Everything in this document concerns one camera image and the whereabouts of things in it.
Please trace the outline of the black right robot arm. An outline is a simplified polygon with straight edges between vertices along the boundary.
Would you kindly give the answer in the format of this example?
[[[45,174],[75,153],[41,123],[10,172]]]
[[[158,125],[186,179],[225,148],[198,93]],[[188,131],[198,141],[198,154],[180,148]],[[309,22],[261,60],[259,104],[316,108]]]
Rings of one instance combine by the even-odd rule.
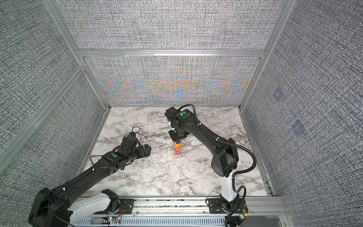
[[[239,161],[235,141],[226,140],[212,132],[199,120],[196,120],[194,113],[188,109],[181,111],[171,107],[166,110],[165,116],[172,128],[169,135],[177,150],[181,149],[181,140],[191,134],[211,152],[213,155],[211,167],[221,180],[221,206],[226,212],[231,213],[240,199],[232,186],[232,175],[236,172]]]

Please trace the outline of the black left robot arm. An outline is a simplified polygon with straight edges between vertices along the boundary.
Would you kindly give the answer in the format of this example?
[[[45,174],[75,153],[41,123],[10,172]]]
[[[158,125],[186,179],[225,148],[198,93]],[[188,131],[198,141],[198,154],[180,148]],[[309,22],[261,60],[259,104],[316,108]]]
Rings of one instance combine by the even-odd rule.
[[[147,144],[129,151],[118,146],[102,155],[93,166],[74,179],[52,190],[43,188],[33,202],[28,217],[29,224],[33,227],[72,227],[73,222],[97,212],[96,205],[92,205],[86,212],[73,206],[83,193],[134,160],[149,157],[150,152],[151,147]]]

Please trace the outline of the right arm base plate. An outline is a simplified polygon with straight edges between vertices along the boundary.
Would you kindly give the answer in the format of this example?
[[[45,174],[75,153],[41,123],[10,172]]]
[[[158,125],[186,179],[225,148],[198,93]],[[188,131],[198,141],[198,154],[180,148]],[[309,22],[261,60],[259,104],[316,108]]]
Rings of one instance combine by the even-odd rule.
[[[227,214],[227,212],[222,207],[220,199],[207,198],[207,204],[210,214]]]

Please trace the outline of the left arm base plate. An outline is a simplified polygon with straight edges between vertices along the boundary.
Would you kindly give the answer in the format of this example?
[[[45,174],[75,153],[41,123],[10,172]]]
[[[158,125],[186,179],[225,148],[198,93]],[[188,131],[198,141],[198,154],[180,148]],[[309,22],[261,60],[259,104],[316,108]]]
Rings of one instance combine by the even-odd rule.
[[[96,212],[95,214],[131,214],[134,205],[134,199],[112,199],[108,207],[104,211]]]

